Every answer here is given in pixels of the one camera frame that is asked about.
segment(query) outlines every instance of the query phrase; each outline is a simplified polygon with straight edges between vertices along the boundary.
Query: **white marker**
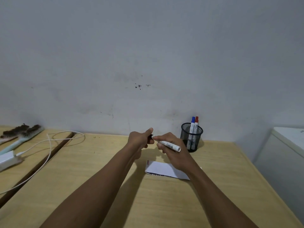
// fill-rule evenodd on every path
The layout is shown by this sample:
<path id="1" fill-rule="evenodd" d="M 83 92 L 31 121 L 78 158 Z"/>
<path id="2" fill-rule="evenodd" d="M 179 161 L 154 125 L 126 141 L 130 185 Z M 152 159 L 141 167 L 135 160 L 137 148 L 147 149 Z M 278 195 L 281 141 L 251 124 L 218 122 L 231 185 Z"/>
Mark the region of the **white marker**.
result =
<path id="1" fill-rule="evenodd" d="M 176 152 L 180 152 L 181 151 L 181 147 L 180 146 L 178 146 L 178 145 L 175 145 L 175 144 L 173 144 L 173 143 L 171 143 L 171 142 L 167 142 L 167 141 L 158 141 L 158 140 L 156 140 L 157 142 L 159 142 L 159 143 L 161 143 L 161 144 L 163 144 L 163 145 L 165 145 L 166 147 L 169 147 L 170 149 L 173 149 L 174 151 L 176 151 Z"/>
<path id="2" fill-rule="evenodd" d="M 189 133 L 193 133 L 193 130 L 194 130 L 194 121 L 195 121 L 195 117 L 192 117 L 192 121 L 191 121 L 191 126 L 190 126 Z M 191 142 L 192 142 L 192 135 L 189 134 L 189 135 L 188 135 L 188 142 L 187 142 L 187 149 L 190 149 L 190 147 L 191 147 Z"/>
<path id="3" fill-rule="evenodd" d="M 198 128 L 199 128 L 199 117 L 195 117 L 193 133 L 197 133 Z M 195 149 L 195 141 L 196 141 L 196 136 L 193 136 L 191 149 Z"/>

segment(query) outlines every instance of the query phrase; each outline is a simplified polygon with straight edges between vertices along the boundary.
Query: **paper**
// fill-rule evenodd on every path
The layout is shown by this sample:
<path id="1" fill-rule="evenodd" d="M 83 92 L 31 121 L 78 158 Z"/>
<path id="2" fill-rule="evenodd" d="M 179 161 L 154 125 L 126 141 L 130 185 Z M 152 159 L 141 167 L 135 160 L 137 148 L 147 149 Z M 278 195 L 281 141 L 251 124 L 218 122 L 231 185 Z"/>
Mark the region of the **paper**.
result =
<path id="1" fill-rule="evenodd" d="M 190 180 L 184 172 L 175 169 L 172 164 L 157 161 L 148 160 L 145 172 L 149 175 L 168 176 Z"/>

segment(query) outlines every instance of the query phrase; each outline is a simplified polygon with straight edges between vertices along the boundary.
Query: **forearm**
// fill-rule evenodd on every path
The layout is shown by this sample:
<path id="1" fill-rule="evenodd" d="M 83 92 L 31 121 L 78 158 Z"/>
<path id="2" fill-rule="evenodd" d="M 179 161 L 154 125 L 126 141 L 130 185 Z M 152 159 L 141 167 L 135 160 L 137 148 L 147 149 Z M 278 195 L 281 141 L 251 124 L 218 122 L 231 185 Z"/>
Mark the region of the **forearm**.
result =
<path id="1" fill-rule="evenodd" d="M 100 171 L 68 196 L 41 227 L 99 227 L 134 161 L 127 144 Z"/>
<path id="2" fill-rule="evenodd" d="M 213 228 L 257 227 L 197 165 L 189 168 L 188 177 L 193 183 L 206 215 Z"/>

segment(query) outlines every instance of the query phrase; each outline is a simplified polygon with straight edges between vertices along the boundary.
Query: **wooden table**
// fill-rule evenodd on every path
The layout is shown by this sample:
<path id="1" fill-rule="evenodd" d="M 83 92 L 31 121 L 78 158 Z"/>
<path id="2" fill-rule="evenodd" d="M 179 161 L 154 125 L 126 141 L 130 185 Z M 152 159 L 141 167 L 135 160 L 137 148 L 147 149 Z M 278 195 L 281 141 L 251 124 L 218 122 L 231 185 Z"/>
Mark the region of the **wooden table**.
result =
<path id="1" fill-rule="evenodd" d="M 86 134 L 84 141 L 71 140 L 0 209 L 0 227 L 39 227 L 126 142 L 126 136 L 101 134 Z M 192 156 L 260 228 L 302 227 L 233 143 L 201 141 Z M 155 145 L 144 149 L 101 227 L 210 227 L 190 182 L 147 175 L 146 160 L 168 162 Z"/>
<path id="2" fill-rule="evenodd" d="M 3 133 L 3 131 L 11 130 L 13 127 L 11 126 L 0 126 L 0 134 Z M 34 144 L 36 144 L 39 141 L 47 139 L 46 134 L 47 133 L 55 133 L 59 132 L 59 130 L 44 130 L 40 134 L 36 135 L 31 140 L 23 143 L 19 147 L 17 147 L 14 150 L 14 153 L 19 153 L 21 151 L 25 151 Z M 70 132 L 60 133 L 58 135 L 55 135 L 55 139 L 61 139 L 61 138 L 67 138 L 68 136 L 72 135 Z M 8 145 L 12 144 L 17 140 L 14 139 L 12 141 L 3 143 L 0 145 L 0 150 L 4 149 Z M 52 150 L 53 152 L 58 151 L 58 145 L 61 143 L 61 141 L 52 141 Z M 19 183 L 26 180 L 29 176 L 31 176 L 44 162 L 46 157 L 49 154 L 50 151 L 50 145 L 49 142 L 42 142 L 39 145 L 36 145 L 28 152 L 24 153 L 22 157 L 25 157 L 25 160 L 13 167 L 10 167 L 2 172 L 0 172 L 0 192 L 6 191 Z M 9 191 L 8 193 L 1 194 L 0 195 L 0 207 L 5 204 L 8 199 L 12 197 L 12 195 L 16 192 L 16 190 Z"/>

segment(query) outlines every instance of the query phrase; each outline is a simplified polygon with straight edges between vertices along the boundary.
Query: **black mesh pen holder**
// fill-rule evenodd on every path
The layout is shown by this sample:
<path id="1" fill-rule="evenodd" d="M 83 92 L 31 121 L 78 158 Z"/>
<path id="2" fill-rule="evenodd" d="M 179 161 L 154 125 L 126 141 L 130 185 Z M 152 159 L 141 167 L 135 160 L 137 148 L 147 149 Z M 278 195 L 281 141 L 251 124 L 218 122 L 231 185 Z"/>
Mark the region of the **black mesh pen holder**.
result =
<path id="1" fill-rule="evenodd" d="M 199 145 L 199 140 L 203 133 L 203 129 L 198 126 L 196 133 L 190 133 L 191 123 L 187 122 L 181 125 L 181 139 L 183 140 L 187 150 L 192 153 L 197 150 L 197 146 Z"/>

